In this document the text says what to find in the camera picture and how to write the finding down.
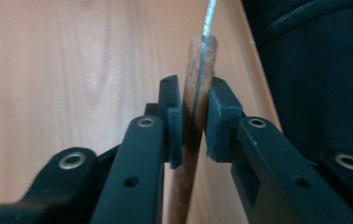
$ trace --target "black fabric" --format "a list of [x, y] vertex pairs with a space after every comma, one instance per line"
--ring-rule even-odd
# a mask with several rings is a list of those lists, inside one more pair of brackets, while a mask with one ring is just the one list
[[243, 0], [284, 134], [353, 152], [353, 0]]

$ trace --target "brown wooden stick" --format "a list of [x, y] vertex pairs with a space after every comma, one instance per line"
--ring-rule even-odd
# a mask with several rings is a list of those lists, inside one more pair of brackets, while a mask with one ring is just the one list
[[[196, 36], [191, 41], [183, 94], [183, 164], [175, 170], [172, 179], [168, 210], [168, 223], [170, 224], [182, 224], [187, 221], [200, 143], [206, 123], [208, 93], [211, 88], [212, 77], [215, 74], [214, 65], [217, 45], [216, 38], [210, 36], [201, 85], [197, 87], [202, 53], [202, 36]], [[197, 109], [194, 112], [193, 105], [197, 88], [200, 88], [200, 94], [197, 101]]]

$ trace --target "wooden handle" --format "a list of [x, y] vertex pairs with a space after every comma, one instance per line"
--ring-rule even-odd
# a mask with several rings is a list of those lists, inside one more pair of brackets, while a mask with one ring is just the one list
[[217, 46], [217, 39], [210, 36], [201, 83], [197, 86], [202, 54], [202, 36], [196, 36], [191, 41], [183, 94], [183, 164], [175, 170], [172, 179], [168, 211], [168, 223], [170, 224], [186, 223], [188, 217], [200, 143], [206, 123], [208, 93], [211, 88], [212, 77], [215, 74], [214, 65]]

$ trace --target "wooden table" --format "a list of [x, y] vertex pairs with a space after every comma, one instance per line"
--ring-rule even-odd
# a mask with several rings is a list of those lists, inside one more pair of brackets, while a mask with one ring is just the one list
[[[18, 200], [49, 158], [68, 147], [97, 154], [157, 102], [159, 81], [183, 87], [191, 39], [207, 1], [0, 0], [0, 202]], [[219, 1], [212, 35], [217, 76], [248, 115], [277, 123], [240, 1]], [[164, 199], [170, 172], [167, 168]], [[246, 220], [229, 164], [202, 148], [189, 223]]]

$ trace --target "screw hole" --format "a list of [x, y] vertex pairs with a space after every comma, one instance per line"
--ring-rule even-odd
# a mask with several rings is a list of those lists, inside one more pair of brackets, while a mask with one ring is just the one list
[[260, 120], [260, 119], [250, 119], [250, 120], [248, 121], [248, 123], [249, 123], [251, 126], [255, 127], [255, 128], [264, 128], [264, 127], [266, 127], [266, 123], [263, 122], [263, 121]]
[[124, 180], [124, 186], [127, 188], [133, 188], [139, 184], [139, 178], [136, 176], [130, 176]]
[[304, 189], [309, 189], [311, 188], [311, 184], [310, 182], [305, 178], [305, 177], [302, 177], [302, 176], [296, 176], [294, 178], [294, 181], [295, 181], [295, 184], [301, 188], [304, 188]]
[[334, 159], [346, 169], [353, 170], [353, 156], [339, 153]]
[[143, 128], [148, 128], [154, 125], [154, 120], [149, 118], [144, 118], [138, 121], [138, 125]]
[[58, 165], [61, 169], [71, 170], [79, 167], [86, 160], [86, 156], [81, 152], [72, 152], [64, 156]]

